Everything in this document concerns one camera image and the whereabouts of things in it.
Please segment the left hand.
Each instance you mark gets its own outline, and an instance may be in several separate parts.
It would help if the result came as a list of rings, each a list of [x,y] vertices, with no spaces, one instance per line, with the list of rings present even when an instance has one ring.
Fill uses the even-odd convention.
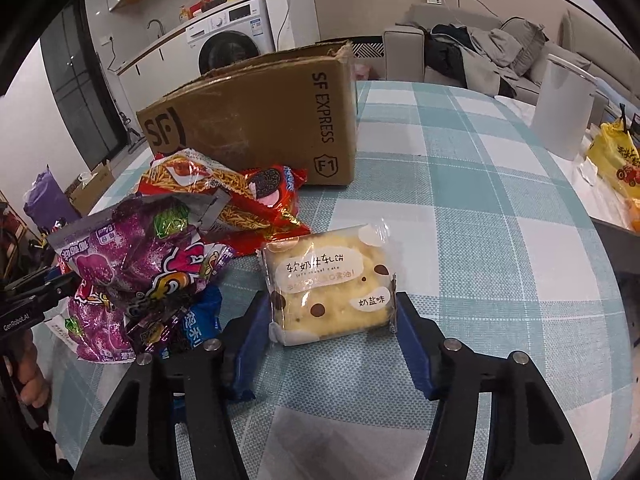
[[[38,350],[32,331],[24,330],[10,342],[13,358],[6,361],[8,371],[23,386],[22,402],[32,408],[42,408],[49,400],[50,385],[38,365]]]

